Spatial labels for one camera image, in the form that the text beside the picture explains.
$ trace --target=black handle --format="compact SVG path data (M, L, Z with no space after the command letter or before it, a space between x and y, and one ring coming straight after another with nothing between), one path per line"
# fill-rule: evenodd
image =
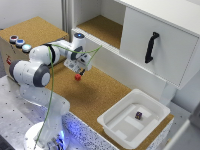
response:
M159 34L156 33L156 32L153 32L153 36L151 37L151 39L149 41L147 53L146 53L146 56L145 56L145 63L146 64L153 60L153 57L151 57L151 53L152 53L152 49L153 49L153 45L154 45L154 40L158 37L159 37Z

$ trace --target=brown box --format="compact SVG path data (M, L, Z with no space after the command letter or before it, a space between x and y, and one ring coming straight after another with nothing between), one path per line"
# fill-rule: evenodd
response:
M10 76L9 66L14 60L29 60L29 55L16 48L15 45L9 43L9 38L17 35L20 39L25 40L26 44L30 44L32 48L63 38L69 40L69 35L48 23L40 17L35 17L24 21L12 27L0 31L0 51L5 67L6 74Z

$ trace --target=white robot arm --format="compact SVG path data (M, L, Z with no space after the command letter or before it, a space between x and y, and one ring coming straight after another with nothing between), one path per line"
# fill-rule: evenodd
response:
M20 84L20 95L31 103L47 107L51 96L51 91L45 88L50 81L48 66L51 65L51 60L49 48L53 64L57 63L60 55L62 55L67 58L64 64L68 68L83 75L85 70L88 71L91 69L91 56L84 53L85 44L86 41L84 35L76 33L72 43L61 40L44 44L35 47L30 51L29 61L18 60L12 62L9 71L13 79ZM70 104L65 98L53 93L50 112L41 132L38 145L36 148L34 148L34 146L31 147L30 145L26 145L25 149L66 149L67 146L65 145L64 139L62 139L63 143L61 145L58 144L59 142L55 144L55 141L57 136L61 135L61 132L63 131L61 117L68 113L69 108Z

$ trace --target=white tray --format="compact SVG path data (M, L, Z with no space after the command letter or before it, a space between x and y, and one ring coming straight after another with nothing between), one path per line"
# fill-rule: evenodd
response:
M142 113L141 120L135 118ZM170 109L135 89L103 113L97 121L105 133L126 149L137 148L170 113Z

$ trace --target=cork surface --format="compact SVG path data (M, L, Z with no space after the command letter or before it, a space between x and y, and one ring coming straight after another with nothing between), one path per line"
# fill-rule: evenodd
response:
M24 39L32 47L55 41L68 34L40 17L35 17L0 31L0 37L9 42L12 35Z
M112 20L97 16L77 27L118 49L120 48L123 26Z
M74 76L75 73L66 68L63 63L56 65L54 67L54 92L70 102L72 113L123 150L105 134L97 118L131 92L131 89L95 67L86 72L81 81L76 81ZM51 83L52 81L47 85L48 89L51 89ZM172 119L172 115L167 116L137 150L146 149Z

